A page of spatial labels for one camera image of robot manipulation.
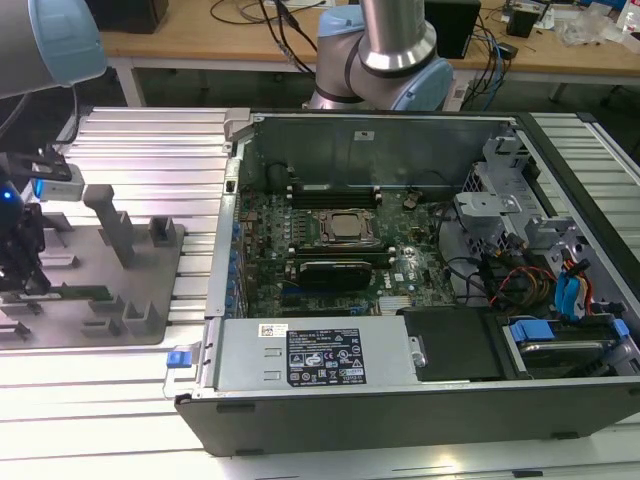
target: psu label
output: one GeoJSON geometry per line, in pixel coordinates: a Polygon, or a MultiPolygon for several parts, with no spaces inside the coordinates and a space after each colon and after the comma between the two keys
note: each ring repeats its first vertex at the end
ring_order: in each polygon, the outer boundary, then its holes
{"type": "Polygon", "coordinates": [[[360,330],[289,330],[287,382],[292,387],[367,383],[360,330]]]}

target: open computer chassis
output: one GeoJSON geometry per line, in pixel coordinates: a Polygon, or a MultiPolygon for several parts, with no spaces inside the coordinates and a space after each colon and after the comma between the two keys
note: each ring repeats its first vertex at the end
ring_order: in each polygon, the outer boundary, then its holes
{"type": "Polygon", "coordinates": [[[589,435],[640,411],[640,265],[528,114],[231,110],[215,455],[589,435]]]}

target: circuit board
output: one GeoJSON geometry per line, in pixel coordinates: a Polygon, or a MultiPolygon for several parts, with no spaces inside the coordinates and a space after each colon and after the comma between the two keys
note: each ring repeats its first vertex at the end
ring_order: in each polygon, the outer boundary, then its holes
{"type": "Polygon", "coordinates": [[[429,241],[435,229],[435,204],[422,203],[407,210],[403,208],[406,197],[406,191],[390,191],[375,209],[329,211],[294,209],[283,195],[242,192],[239,220],[245,232],[249,317],[393,315],[402,307],[454,304],[442,257],[429,241]],[[334,231],[323,229],[323,221],[332,214],[334,231]],[[346,222],[347,216],[353,222],[346,222]],[[357,225],[362,225],[362,237],[357,225]],[[374,266],[365,288],[309,291],[285,273],[292,263],[292,247],[313,247],[330,242],[332,235],[354,233],[363,239],[364,248],[394,252],[386,268],[374,266]]]}

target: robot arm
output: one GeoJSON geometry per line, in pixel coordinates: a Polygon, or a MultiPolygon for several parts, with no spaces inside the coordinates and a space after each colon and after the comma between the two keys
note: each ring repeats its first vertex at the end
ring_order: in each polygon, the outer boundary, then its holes
{"type": "Polygon", "coordinates": [[[423,0],[361,0],[327,10],[318,30],[314,109],[434,110],[453,68],[438,57],[423,0]]]}
{"type": "MultiPolygon", "coordinates": [[[[70,87],[104,73],[100,34],[84,0],[0,2],[0,99],[46,88],[70,87]]],[[[72,172],[51,149],[42,155],[0,152],[0,293],[44,294],[44,249],[39,205],[24,205],[12,178],[67,182],[72,172]]]]}

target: desk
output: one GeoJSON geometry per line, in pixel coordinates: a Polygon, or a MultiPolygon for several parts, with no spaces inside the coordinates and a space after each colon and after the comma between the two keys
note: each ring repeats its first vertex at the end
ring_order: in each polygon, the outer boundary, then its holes
{"type": "MultiPolygon", "coordinates": [[[[488,9],[502,3],[484,0],[482,18],[490,13],[488,9]]],[[[129,106],[144,105],[136,68],[296,71],[277,49],[265,25],[221,23],[209,16],[212,4],[213,0],[170,0],[167,16],[153,35],[103,33],[109,65],[117,70],[129,106]]],[[[296,14],[301,27],[312,38],[323,11],[312,9],[296,14]]],[[[216,13],[223,18],[241,19],[231,0],[223,2],[216,13]]],[[[640,85],[640,55],[622,45],[608,42],[599,46],[565,47],[553,32],[532,33],[524,39],[506,37],[506,25],[491,18],[485,20],[485,25],[499,41],[519,48],[509,70],[509,80],[640,85]]],[[[315,52],[310,46],[291,29],[288,33],[297,55],[304,62],[315,63],[315,52]]],[[[481,74],[486,62],[486,50],[478,40],[471,42],[466,58],[451,60],[456,80],[445,102],[447,110],[460,109],[469,82],[481,74]]]]}

